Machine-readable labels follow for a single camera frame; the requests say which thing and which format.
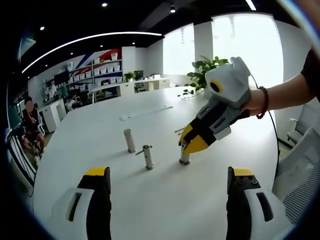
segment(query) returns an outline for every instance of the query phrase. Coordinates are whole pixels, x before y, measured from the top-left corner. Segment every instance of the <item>recessed light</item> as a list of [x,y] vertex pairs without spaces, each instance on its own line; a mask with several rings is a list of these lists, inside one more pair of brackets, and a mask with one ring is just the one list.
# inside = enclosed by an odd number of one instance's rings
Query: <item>recessed light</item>
[[171,7],[170,7],[170,13],[174,14],[175,12],[176,12],[175,5],[172,4]]

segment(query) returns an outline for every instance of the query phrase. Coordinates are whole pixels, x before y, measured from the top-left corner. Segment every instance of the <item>white cabinet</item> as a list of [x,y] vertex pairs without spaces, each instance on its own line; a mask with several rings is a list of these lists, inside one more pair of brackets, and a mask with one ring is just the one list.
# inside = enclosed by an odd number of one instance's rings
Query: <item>white cabinet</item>
[[154,90],[170,88],[170,80],[159,80],[154,82]]
[[121,83],[119,87],[117,87],[117,95],[118,96],[129,96],[135,94],[135,86],[133,82],[125,82]]

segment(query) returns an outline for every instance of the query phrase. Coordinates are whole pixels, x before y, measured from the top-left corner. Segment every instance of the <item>curved led light strip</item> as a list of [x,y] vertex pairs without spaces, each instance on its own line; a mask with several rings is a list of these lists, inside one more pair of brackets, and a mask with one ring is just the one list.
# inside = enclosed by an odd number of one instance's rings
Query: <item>curved led light strip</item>
[[101,34],[96,34],[96,35],[92,35],[92,36],[86,36],[86,37],[82,37],[79,38],[77,40],[73,40],[70,42],[67,42],[61,46],[58,46],[50,51],[48,51],[47,53],[43,54],[42,56],[38,57],[36,60],[34,60],[32,63],[30,63],[23,71],[22,73],[24,73],[28,68],[30,68],[33,64],[35,64],[36,62],[38,62],[40,59],[44,58],[45,56],[53,53],[54,51],[61,49],[67,45],[70,44],[74,44],[76,42],[82,41],[82,40],[86,40],[86,39],[92,39],[92,38],[96,38],[96,37],[102,37],[102,36],[108,36],[108,35],[120,35],[120,34],[141,34],[141,35],[152,35],[152,36],[162,36],[162,34],[160,33],[153,33],[153,32],[143,32],[143,31],[120,31],[120,32],[108,32],[108,33],[101,33]]

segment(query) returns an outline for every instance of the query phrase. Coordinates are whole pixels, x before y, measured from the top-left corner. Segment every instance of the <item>hand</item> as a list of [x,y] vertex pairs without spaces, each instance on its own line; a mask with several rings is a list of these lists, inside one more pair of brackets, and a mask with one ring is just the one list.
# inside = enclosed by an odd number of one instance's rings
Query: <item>hand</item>
[[241,112],[248,109],[250,111],[250,116],[256,116],[262,112],[264,104],[264,91],[260,89],[251,90],[250,99],[243,105]]

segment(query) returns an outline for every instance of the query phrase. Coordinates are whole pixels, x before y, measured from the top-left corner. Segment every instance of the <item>ceiling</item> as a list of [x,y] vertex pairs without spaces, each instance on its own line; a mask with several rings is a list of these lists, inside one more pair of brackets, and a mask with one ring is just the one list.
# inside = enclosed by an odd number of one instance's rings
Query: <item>ceiling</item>
[[[170,13],[172,2],[176,12]],[[276,20],[294,24],[294,21],[275,0],[253,0],[257,12],[273,14]],[[32,67],[20,72],[35,59],[70,41],[103,33],[141,31],[167,34],[190,23],[210,21],[211,16],[250,12],[245,0],[55,0],[22,1],[10,3],[13,13],[4,30],[8,35],[5,51],[8,68],[16,76],[15,86],[26,86],[33,77],[62,61],[89,52],[125,46],[148,47],[162,36],[112,35],[79,41],[47,55]],[[31,37],[36,43],[17,61],[21,36]]]

